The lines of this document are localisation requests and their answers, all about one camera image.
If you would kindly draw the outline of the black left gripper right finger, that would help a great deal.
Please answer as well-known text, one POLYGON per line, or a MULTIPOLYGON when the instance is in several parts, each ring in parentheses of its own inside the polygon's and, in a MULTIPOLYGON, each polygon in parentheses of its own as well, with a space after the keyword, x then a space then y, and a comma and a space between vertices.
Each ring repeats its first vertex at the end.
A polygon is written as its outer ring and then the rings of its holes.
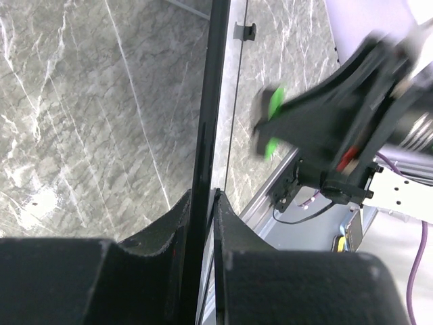
POLYGON ((218 324, 407 324, 390 272, 373 255, 279 251, 213 205, 218 324))

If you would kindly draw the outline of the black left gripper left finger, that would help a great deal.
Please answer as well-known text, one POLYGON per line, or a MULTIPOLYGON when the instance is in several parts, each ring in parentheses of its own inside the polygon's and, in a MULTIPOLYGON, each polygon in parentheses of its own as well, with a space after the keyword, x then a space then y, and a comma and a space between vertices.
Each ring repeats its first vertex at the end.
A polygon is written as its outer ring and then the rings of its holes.
POLYGON ((1 240, 2 324, 176 324, 190 193, 135 235, 1 240))

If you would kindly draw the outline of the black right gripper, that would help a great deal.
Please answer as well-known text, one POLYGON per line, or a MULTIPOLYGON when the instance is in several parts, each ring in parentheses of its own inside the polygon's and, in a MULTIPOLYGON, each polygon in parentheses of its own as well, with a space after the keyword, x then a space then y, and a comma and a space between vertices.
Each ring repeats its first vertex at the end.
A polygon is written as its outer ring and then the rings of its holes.
POLYGON ((410 73, 421 61, 410 45, 393 45, 367 35, 349 59, 326 80, 285 101, 282 88, 260 93, 260 117, 282 133, 307 162, 353 176, 386 143, 408 148, 419 142, 409 125, 431 113, 432 92, 412 84, 410 73))

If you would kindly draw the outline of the black framed whiteboard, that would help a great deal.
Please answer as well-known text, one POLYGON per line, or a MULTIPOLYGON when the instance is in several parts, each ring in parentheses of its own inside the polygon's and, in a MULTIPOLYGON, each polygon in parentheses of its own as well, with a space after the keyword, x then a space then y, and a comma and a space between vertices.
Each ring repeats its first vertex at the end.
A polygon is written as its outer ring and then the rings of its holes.
POLYGON ((181 287, 180 324, 201 324, 213 260, 212 206, 227 182, 247 1, 213 1, 181 287))

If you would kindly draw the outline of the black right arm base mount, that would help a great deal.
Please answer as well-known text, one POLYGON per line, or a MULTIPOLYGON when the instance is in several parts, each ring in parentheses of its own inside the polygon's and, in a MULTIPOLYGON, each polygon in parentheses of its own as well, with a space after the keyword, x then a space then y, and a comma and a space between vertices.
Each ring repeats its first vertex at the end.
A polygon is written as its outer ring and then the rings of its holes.
POLYGON ((336 204, 363 204, 367 198, 373 197, 369 182, 375 173, 384 170, 376 162, 369 163, 365 169, 348 177, 337 171, 321 169, 297 158, 289 163, 277 181, 271 186, 268 195, 272 205, 280 213, 286 211, 290 203, 303 187, 318 190, 325 198, 336 204))

